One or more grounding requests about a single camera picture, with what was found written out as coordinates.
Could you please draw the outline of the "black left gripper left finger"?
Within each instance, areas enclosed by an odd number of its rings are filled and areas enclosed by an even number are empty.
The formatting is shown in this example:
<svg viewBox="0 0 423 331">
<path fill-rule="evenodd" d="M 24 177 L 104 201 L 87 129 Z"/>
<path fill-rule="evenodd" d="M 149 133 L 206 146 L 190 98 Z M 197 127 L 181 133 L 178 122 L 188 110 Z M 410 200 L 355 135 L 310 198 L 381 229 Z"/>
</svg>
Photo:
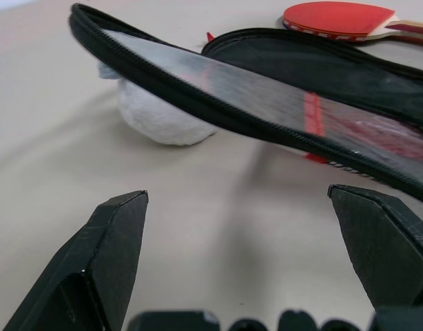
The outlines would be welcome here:
<svg viewBox="0 0 423 331">
<path fill-rule="evenodd" d="M 3 331 L 121 331 L 147 204 L 142 190 L 97 206 L 51 258 Z"/>
</svg>

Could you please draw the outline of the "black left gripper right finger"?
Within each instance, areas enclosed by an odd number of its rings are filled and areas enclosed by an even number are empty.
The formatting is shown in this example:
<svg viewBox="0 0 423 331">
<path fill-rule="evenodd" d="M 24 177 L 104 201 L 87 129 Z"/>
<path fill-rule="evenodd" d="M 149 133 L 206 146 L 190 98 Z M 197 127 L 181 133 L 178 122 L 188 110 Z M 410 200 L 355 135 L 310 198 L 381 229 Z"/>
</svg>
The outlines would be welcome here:
<svg viewBox="0 0 423 331">
<path fill-rule="evenodd" d="M 423 331 L 423 220 L 373 190 L 330 185 L 327 195 L 375 310 L 369 331 Z"/>
</svg>

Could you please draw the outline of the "black zippered paddle case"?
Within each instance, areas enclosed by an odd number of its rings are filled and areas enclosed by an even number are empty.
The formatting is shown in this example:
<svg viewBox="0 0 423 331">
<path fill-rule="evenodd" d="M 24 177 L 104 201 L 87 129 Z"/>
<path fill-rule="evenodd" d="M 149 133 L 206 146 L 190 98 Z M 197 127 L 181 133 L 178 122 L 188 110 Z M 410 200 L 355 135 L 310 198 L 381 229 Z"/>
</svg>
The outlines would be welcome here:
<svg viewBox="0 0 423 331">
<path fill-rule="evenodd" d="M 234 30 L 194 52 L 82 3 L 68 23 L 106 74 L 138 96 L 423 202 L 423 70 L 273 28 Z"/>
</svg>

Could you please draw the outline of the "red table tennis paddle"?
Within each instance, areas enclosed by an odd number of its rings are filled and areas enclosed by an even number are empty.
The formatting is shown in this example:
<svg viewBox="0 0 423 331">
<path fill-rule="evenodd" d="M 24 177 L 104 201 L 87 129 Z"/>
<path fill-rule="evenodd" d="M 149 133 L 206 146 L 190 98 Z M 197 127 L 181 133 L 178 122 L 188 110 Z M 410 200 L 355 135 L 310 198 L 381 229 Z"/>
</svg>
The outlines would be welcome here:
<svg viewBox="0 0 423 331">
<path fill-rule="evenodd" d="M 394 10 L 363 3 L 299 3 L 284 11 L 282 24 L 289 30 L 351 43 L 395 38 L 423 44 L 423 23 L 400 20 Z"/>
</svg>

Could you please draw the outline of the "white rolled towel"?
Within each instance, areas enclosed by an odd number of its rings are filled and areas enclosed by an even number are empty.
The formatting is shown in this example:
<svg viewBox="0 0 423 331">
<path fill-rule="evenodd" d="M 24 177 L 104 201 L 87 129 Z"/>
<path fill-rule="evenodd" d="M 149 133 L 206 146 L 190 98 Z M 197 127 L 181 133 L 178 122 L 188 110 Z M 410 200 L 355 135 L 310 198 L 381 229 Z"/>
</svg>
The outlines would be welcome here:
<svg viewBox="0 0 423 331">
<path fill-rule="evenodd" d="M 192 146 L 218 132 L 208 124 L 123 78 L 104 63 L 99 77 L 117 81 L 118 109 L 126 124 L 154 142 L 169 146 Z"/>
</svg>

